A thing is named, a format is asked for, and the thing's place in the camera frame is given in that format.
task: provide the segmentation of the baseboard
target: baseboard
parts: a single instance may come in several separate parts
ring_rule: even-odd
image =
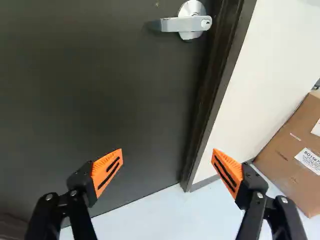
[[[248,161],[245,161],[245,162],[248,163],[248,164],[252,164],[252,162],[254,160],[255,160],[255,157],[250,159],[250,160],[248,160]],[[191,185],[189,192],[192,193],[195,190],[198,190],[198,189],[200,189],[200,188],[202,188],[204,186],[207,186],[208,184],[211,184],[211,183],[213,183],[214,181],[216,181],[218,179],[220,179],[220,176],[218,174],[216,174],[216,175],[208,177],[208,178],[206,178],[206,179],[204,179],[202,181],[198,181],[198,182],[196,182],[196,183]]]

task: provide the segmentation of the floor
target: floor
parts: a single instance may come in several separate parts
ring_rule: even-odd
[[[282,193],[269,182],[267,195]],[[308,219],[299,212],[309,240],[319,239],[320,215]],[[192,193],[174,185],[92,219],[98,239],[111,240],[232,240],[244,212],[239,210],[221,180]],[[61,240],[72,240],[70,227]],[[267,222],[260,240],[271,240]]]

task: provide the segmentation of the door frame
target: door frame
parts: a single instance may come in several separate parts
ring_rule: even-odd
[[[180,185],[189,192],[218,115],[257,0],[220,0],[210,15],[216,26],[209,31],[202,75],[193,107],[192,123],[184,153]]]

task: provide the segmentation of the door handle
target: door handle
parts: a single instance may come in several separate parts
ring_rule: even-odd
[[[212,24],[211,16],[185,16],[160,18],[151,22],[151,27],[159,32],[199,32],[207,31]]]
[[[186,1],[178,11],[178,17],[160,18],[150,21],[149,27],[158,32],[178,32],[183,40],[196,39],[203,31],[210,29],[211,16],[207,15],[204,5],[198,0]]]

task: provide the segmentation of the door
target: door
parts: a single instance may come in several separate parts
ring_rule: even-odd
[[[29,219],[40,196],[117,148],[124,165],[91,216],[179,181],[206,34],[187,43],[146,22],[183,3],[2,1],[2,212]]]

